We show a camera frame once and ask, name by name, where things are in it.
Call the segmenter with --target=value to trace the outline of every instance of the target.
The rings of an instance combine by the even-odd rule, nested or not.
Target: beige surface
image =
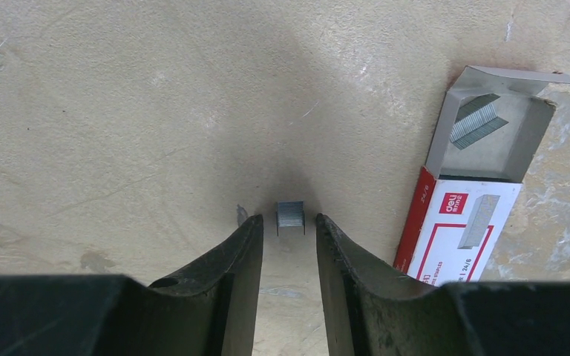
[[[305,200],[393,259],[467,64],[570,74],[570,0],[0,1],[0,273],[149,283],[265,213],[257,355],[327,353]],[[487,278],[570,278],[570,88]]]

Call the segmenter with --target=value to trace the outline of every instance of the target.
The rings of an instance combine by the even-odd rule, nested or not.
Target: open box lid
[[[556,110],[535,97],[570,76],[467,66],[447,91],[425,167],[436,178],[523,181]]]

